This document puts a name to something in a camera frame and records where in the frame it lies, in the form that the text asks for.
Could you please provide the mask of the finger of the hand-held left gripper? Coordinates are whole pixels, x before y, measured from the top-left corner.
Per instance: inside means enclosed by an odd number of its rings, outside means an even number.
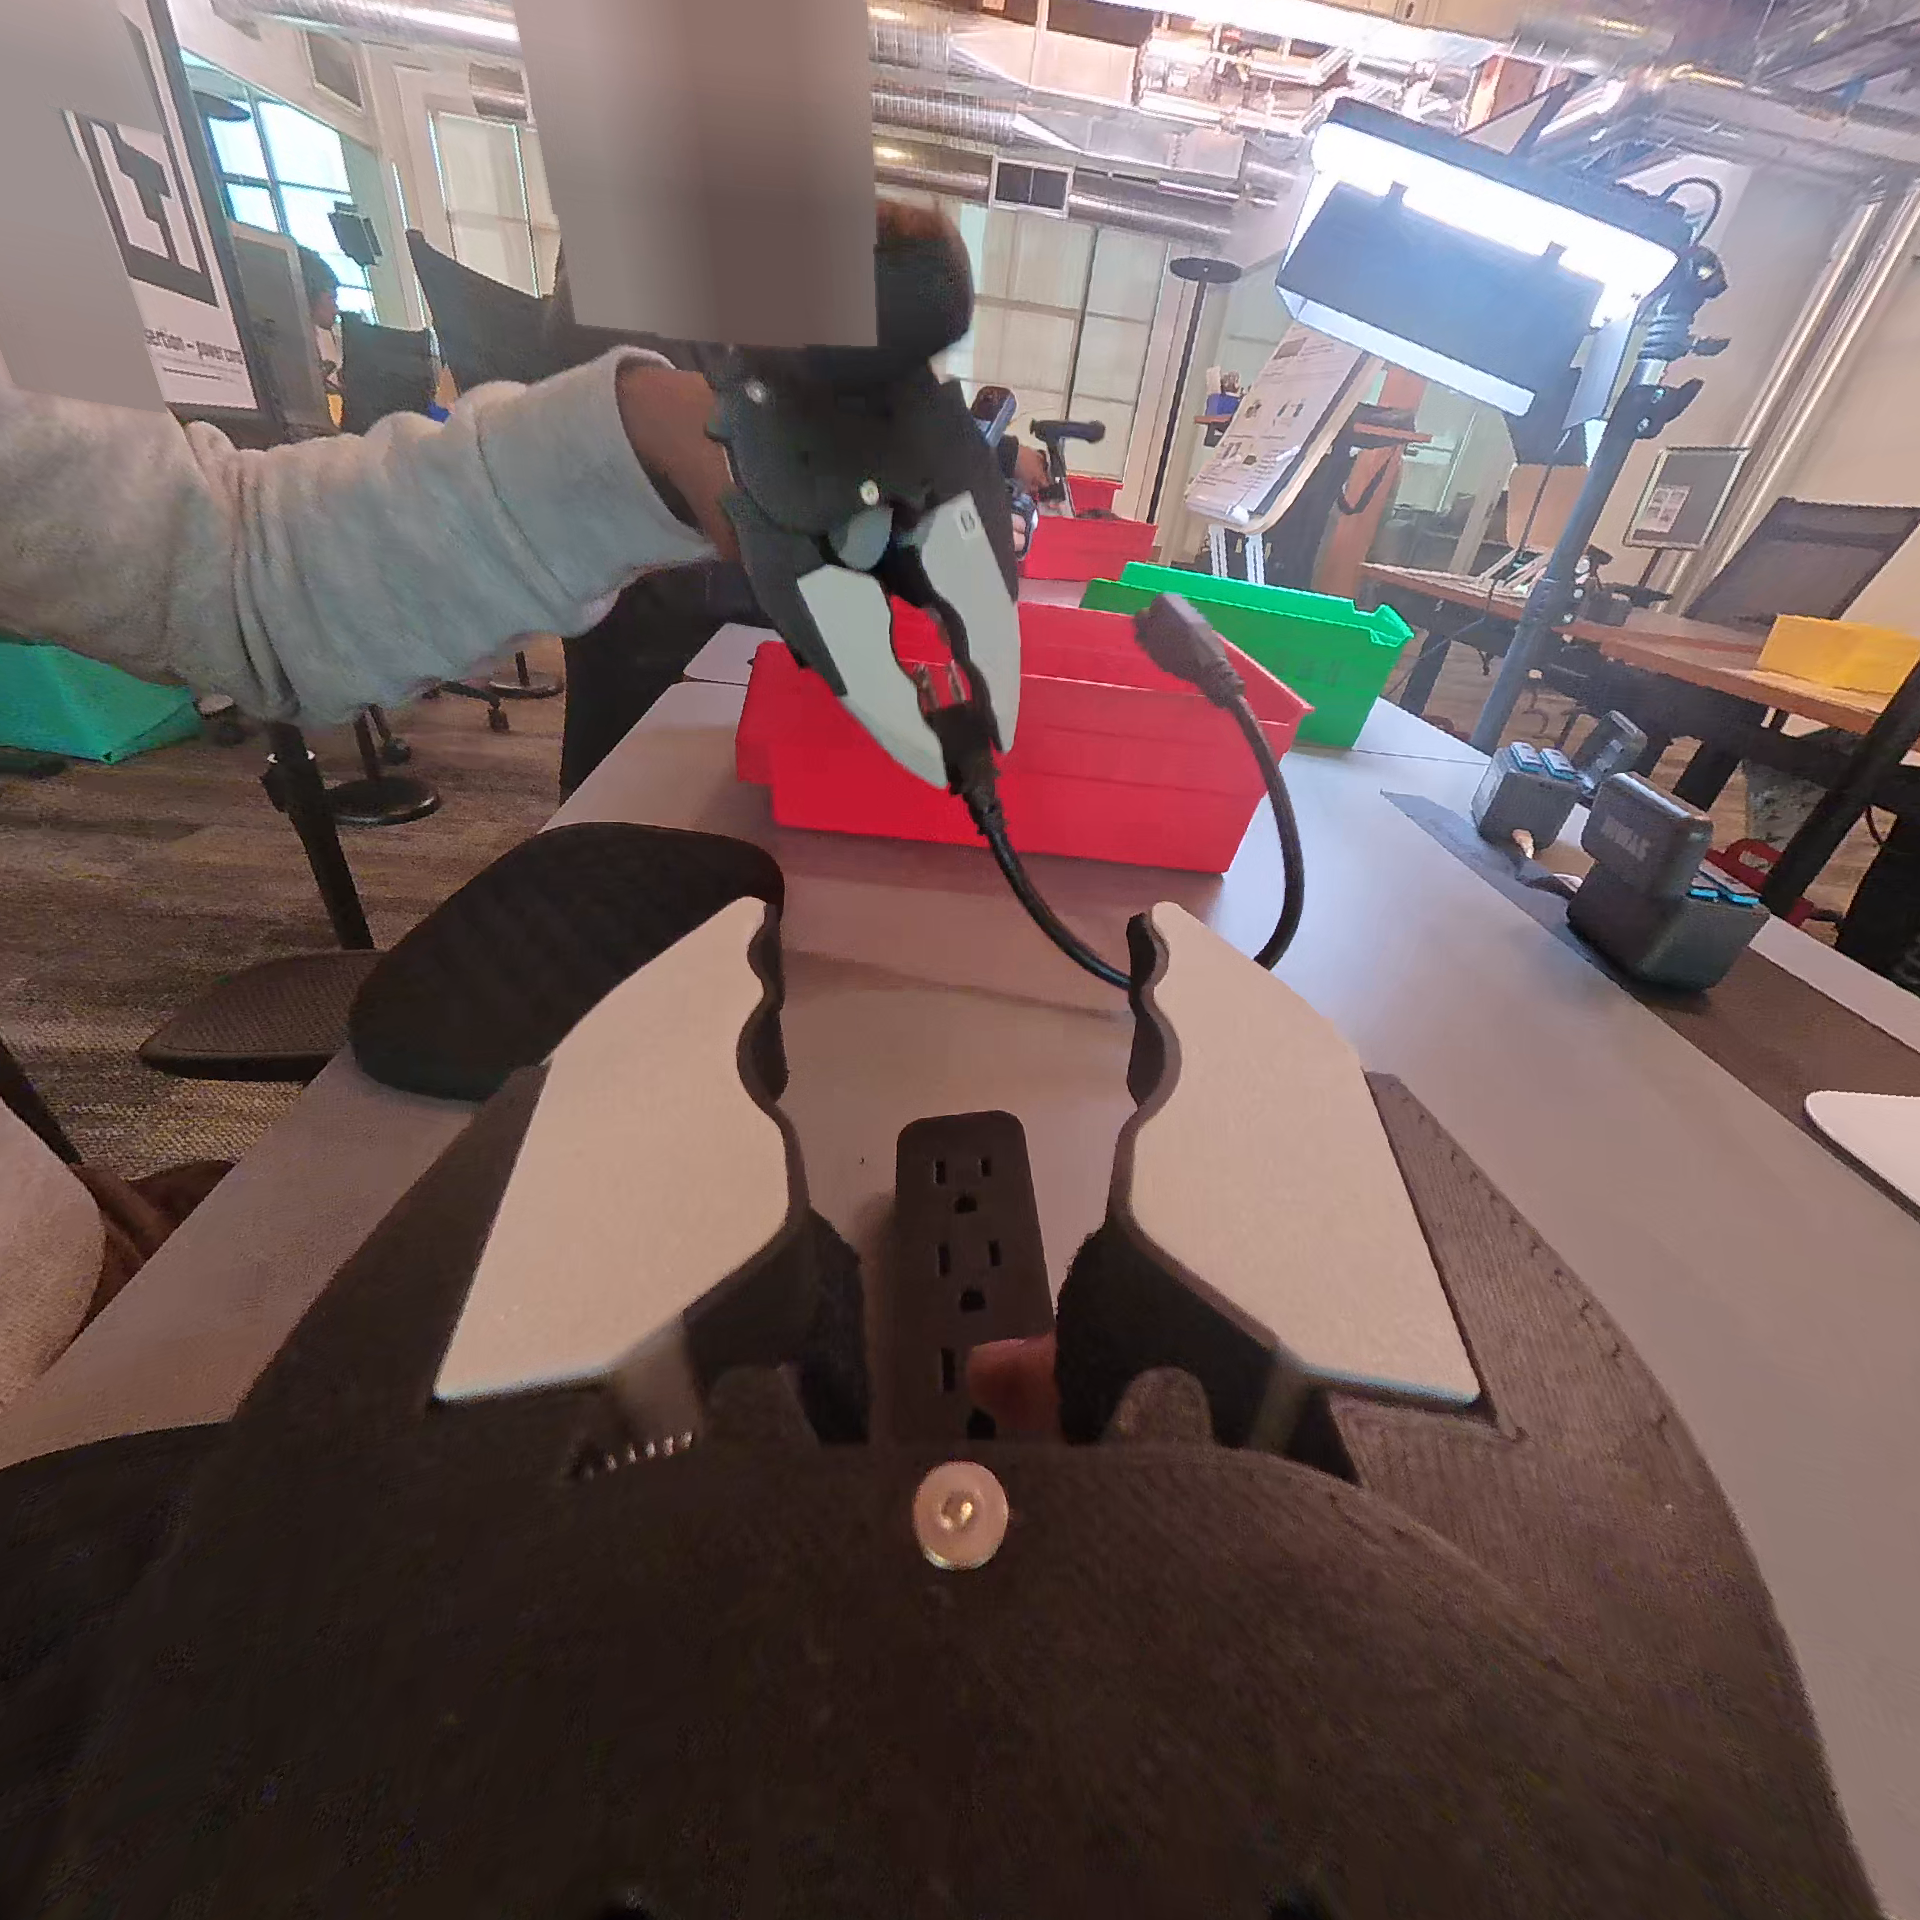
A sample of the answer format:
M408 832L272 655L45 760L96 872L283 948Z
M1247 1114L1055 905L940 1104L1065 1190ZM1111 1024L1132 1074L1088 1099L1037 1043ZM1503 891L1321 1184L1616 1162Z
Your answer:
M1016 590L1007 585L989 524L969 496L935 506L917 524L917 564L967 703L991 746L1016 743L1021 633Z
M824 564L799 579L799 604L823 642L838 704L896 767L945 792L943 747L918 687L896 658L886 590L869 572Z

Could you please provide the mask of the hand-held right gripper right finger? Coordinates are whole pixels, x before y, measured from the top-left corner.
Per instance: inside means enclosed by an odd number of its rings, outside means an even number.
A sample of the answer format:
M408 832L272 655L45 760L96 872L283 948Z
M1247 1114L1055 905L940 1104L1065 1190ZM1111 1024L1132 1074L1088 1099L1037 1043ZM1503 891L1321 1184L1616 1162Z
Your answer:
M1157 1372L1230 1450L1293 1450L1326 1396L1464 1412L1480 1376L1351 1043L1174 904L1126 929L1133 1112L1063 1283L1063 1428Z

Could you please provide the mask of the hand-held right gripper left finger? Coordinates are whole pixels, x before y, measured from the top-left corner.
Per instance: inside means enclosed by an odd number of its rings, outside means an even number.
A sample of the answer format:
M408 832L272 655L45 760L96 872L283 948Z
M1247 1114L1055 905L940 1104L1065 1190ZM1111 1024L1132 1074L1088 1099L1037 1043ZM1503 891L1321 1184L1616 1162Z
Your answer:
M809 1207L779 1108L776 905L735 898L564 1036L435 1382L449 1409L590 1388L636 1444L695 1444L735 1369L869 1438L856 1262Z

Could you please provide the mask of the large red plastic bin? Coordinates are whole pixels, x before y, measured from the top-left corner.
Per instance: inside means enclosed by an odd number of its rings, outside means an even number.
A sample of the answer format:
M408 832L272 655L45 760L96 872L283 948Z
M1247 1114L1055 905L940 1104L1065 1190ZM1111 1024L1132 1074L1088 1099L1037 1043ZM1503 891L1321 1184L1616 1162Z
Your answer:
M999 800L1021 856L1225 874L1264 804L1227 714L1152 665L1119 614L1025 604L1016 742ZM779 640L753 658L735 777L779 827L972 848L965 804L872 743Z

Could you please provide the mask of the person's left forearm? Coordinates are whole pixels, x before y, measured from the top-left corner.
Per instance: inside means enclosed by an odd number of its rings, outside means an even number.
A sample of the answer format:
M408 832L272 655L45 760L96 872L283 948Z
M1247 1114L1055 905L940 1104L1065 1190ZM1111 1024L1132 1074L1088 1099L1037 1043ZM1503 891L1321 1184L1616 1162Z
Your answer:
M621 433L628 354L664 364L621 347L260 450L5 386L5 633L315 728L581 635L641 572L719 559Z

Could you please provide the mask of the person's left hand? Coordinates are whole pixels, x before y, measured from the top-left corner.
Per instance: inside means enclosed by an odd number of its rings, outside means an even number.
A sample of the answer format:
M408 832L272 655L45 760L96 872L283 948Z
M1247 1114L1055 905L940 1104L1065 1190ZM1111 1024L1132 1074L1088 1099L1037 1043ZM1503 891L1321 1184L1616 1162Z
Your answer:
M692 371L623 356L615 369L621 433L662 506L699 531L723 560L739 560L729 514L734 474L712 436L712 391Z

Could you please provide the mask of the green plastic bin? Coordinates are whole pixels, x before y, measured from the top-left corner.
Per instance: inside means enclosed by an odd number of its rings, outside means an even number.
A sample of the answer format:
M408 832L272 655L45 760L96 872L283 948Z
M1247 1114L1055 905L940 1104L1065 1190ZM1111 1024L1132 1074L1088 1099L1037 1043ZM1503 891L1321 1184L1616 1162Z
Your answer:
M1319 593L1139 560L1117 580L1091 580L1077 607L1135 615L1164 593L1195 607L1223 640L1307 703L1297 739L1321 751L1355 746L1412 642L1411 625L1391 609L1363 611Z

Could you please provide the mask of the small poster on easel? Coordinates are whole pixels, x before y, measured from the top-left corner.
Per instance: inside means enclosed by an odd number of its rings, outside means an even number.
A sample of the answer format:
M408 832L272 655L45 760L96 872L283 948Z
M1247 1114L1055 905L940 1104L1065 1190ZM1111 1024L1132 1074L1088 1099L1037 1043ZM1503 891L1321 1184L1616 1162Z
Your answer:
M1232 535L1269 532L1377 371L1369 352L1292 324L1189 483L1185 513Z

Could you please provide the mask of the black office chair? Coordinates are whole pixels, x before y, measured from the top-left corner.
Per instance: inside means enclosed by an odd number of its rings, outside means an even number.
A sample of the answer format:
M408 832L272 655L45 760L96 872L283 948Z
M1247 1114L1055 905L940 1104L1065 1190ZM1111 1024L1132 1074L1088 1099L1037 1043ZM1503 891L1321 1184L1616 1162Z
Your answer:
M430 329L382 328L340 315L342 433L365 436L393 416L432 416L440 361Z
M454 394L497 382L535 385L579 364L551 298L528 295L404 233L438 359Z

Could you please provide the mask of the black floor lamp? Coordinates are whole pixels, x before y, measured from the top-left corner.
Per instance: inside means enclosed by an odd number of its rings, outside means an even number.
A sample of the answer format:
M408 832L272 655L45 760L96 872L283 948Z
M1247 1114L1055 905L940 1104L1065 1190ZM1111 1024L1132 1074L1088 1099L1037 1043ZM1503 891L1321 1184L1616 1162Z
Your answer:
M1203 318L1207 314L1208 292L1213 288L1233 287L1233 281L1241 276L1241 268L1233 265L1232 260L1227 260L1225 257L1174 257L1168 263L1168 272L1174 281L1182 284L1182 288L1189 291L1191 298L1185 303L1184 340L1182 340L1180 359L1176 359L1174 375L1172 375L1172 382L1171 382L1171 398L1168 398L1168 411L1166 411L1166 423L1164 423L1164 433L1161 433L1158 459L1157 459L1153 476L1152 476L1152 487L1150 487L1150 494L1148 494L1148 500L1145 500L1145 514L1153 524L1161 519L1161 506L1164 506L1164 499L1166 499L1166 492L1168 492L1171 455L1172 455L1172 446L1176 441L1180 427L1182 427L1184 398L1185 398L1189 375L1191 375L1191 369L1193 369L1193 352L1195 352L1195 343L1197 343L1197 331L1203 328Z

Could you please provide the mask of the dark mesh chair plate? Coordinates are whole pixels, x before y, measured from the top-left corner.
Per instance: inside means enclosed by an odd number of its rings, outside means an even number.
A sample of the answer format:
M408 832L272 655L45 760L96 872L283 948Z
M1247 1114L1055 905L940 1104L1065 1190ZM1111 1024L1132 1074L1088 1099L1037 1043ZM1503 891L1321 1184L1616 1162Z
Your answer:
M136 1050L153 1073L187 1082L309 1087L347 1048L356 995L379 951L311 951L222 979Z

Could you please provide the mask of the black stool base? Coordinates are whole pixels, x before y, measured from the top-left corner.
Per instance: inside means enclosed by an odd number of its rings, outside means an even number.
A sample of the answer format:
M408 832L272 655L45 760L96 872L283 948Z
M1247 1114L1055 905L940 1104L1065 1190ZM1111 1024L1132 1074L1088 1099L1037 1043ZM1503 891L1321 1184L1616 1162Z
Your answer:
M412 826L440 810L440 792L414 771L412 746L393 731L379 707L353 716L351 739L361 774L324 787L326 810L337 826Z

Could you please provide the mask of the LED panel light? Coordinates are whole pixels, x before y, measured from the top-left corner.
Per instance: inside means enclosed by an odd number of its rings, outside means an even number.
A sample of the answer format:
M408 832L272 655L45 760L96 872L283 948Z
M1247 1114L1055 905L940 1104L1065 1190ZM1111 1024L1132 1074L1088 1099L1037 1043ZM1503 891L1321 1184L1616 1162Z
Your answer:
M1307 167L1275 271L1289 315L1508 416L1590 340L1623 352L1694 246L1663 200L1353 99Z

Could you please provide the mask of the black light stand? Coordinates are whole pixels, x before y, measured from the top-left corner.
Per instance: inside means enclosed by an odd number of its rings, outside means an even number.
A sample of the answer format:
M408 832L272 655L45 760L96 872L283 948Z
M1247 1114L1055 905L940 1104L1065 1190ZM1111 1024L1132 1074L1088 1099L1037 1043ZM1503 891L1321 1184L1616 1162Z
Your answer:
M1551 640L1572 617L1577 564L1588 552L1600 513L1624 472L1633 446L1657 439L1684 415L1700 391L1700 379L1671 379L1671 369L1688 356L1716 356L1728 340L1696 336L1700 308L1726 292L1718 257L1703 246L1684 249L1663 287L1647 300L1639 356L1600 433L1588 479L1558 535L1541 580L1528 590L1520 623L1511 633L1502 665L1471 731L1477 752L1495 752L1528 674Z

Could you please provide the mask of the banner with black logo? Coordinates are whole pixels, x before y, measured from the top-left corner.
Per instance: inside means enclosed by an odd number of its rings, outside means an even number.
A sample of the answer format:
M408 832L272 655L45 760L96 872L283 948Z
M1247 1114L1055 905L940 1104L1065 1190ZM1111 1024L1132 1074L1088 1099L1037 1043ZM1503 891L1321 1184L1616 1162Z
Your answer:
M231 224L168 9L121 3L142 100L135 124L68 112L144 328L159 400L182 420L272 426Z

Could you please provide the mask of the wooden desk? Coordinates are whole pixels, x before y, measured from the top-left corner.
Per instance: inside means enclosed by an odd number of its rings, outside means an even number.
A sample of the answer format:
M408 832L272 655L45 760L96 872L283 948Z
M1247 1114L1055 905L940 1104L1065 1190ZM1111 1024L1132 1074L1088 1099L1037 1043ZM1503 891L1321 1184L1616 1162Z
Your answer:
M1508 628L1516 628L1526 611L1521 593L1423 567L1366 562L1359 569L1359 580L1381 600L1412 595L1462 609ZM1756 704L1764 714L1788 714L1855 737L1864 737L1883 718L1883 711L1900 700L1916 697L1916 672L1892 691L1796 680L1766 671L1760 663L1760 648L1750 639L1684 617L1644 614L1611 627L1569 615L1557 625L1553 633L1566 644L1585 644L1609 663Z

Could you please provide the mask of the framed sign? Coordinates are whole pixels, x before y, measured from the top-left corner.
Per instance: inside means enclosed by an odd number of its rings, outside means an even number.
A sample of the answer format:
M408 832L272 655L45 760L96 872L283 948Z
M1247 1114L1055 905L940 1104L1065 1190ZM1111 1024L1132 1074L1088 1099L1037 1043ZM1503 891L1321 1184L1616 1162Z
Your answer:
M1700 552L1749 455L1747 446L1661 446L1624 524L1623 547L1647 553Z

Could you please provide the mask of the green cloth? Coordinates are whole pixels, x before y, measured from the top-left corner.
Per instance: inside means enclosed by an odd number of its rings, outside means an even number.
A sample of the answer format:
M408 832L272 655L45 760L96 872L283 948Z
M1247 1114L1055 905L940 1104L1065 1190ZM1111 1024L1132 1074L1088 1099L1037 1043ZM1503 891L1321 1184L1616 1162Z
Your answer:
M1 639L1 746L121 764L201 737L184 688L153 687L52 642Z

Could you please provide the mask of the yellow plastic bin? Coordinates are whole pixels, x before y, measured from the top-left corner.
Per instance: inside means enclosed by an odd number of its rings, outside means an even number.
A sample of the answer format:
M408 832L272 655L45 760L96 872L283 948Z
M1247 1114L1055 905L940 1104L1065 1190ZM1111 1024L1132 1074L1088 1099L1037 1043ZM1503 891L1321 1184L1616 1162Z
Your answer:
M1917 667L1913 633L1851 617L1776 615L1758 672L1860 697L1891 697Z

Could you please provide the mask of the black tilted panel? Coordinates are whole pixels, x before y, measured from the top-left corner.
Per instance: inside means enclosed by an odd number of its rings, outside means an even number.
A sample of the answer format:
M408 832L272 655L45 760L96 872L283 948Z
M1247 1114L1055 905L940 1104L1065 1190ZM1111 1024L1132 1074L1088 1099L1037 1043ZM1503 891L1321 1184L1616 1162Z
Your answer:
M1916 526L1916 508L1782 496L1742 540L1696 604L1696 615L1750 633L1776 617L1840 617Z

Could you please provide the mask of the black chair frame bar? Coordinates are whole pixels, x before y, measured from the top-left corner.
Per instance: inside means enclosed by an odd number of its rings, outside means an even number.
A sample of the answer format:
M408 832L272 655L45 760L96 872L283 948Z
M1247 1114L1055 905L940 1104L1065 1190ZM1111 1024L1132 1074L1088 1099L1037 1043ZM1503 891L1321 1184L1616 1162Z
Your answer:
M24 1074L6 1040L1 1040L0 1048L0 1070L1 1103L6 1104L6 1108L17 1121L23 1121L36 1134L36 1138L56 1154L61 1163L65 1163L68 1168L77 1168L77 1147L71 1144L56 1116L45 1104L32 1079Z

